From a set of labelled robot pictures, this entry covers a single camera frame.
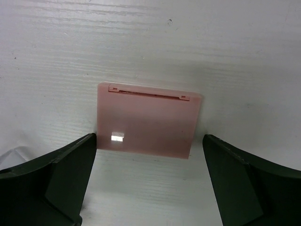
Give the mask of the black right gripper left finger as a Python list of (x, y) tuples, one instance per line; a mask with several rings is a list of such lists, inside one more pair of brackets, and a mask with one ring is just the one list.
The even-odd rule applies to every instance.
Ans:
[(0, 171), (2, 226), (80, 226), (96, 134)]

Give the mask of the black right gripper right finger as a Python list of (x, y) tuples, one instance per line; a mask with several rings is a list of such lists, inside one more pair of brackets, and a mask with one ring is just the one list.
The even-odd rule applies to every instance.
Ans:
[(214, 135), (202, 141), (225, 226), (299, 226), (301, 172), (240, 150)]

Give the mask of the pink square compact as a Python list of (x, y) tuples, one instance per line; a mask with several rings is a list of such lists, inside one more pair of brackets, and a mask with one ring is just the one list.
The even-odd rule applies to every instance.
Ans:
[(188, 159), (202, 96), (102, 82), (97, 86), (97, 148)]

